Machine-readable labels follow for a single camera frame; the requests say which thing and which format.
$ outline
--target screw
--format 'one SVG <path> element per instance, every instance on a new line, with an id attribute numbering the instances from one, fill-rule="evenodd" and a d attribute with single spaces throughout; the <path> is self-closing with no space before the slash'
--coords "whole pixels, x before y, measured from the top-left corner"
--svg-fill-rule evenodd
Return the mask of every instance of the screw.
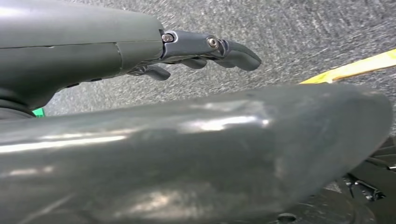
<path id="1" fill-rule="evenodd" d="M 162 41 L 164 41 L 165 43 L 172 42 L 173 40 L 174 40 L 174 38 L 171 34 L 162 35 Z"/>
<path id="2" fill-rule="evenodd" d="M 219 47 L 219 41 L 215 38 L 209 38 L 208 44 L 209 44 L 209 47 L 211 47 L 213 49 L 217 49 Z"/>

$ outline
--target gray carpet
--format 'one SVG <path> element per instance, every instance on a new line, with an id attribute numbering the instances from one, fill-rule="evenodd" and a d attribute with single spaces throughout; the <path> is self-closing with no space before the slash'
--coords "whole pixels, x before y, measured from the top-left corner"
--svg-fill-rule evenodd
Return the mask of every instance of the gray carpet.
<path id="1" fill-rule="evenodd" d="M 396 48 L 394 0 L 73 0 L 144 12 L 166 29 L 215 34 L 241 42 L 263 60 L 256 71 L 166 66 L 164 82 L 117 77 L 59 92 L 48 115 L 107 110 L 161 101 L 296 84 L 328 69 Z M 396 101 L 396 70 L 343 82 L 384 91 Z"/>

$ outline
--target gray robot arm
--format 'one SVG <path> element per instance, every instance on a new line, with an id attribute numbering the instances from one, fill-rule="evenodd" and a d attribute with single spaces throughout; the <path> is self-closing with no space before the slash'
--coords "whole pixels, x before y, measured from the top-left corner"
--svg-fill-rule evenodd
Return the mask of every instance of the gray robot arm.
<path id="1" fill-rule="evenodd" d="M 0 107 L 30 113 L 60 89 L 123 74 L 165 80 L 156 63 L 244 70 L 261 60 L 212 35 L 164 31 L 146 14 L 47 0 L 0 0 Z"/>

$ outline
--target yellow object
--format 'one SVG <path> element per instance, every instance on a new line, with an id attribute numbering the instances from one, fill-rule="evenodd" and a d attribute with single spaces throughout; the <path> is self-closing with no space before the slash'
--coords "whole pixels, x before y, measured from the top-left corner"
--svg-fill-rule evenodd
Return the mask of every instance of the yellow object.
<path id="1" fill-rule="evenodd" d="M 396 49 L 321 73 L 300 84 L 332 83 L 334 80 L 396 66 Z"/>

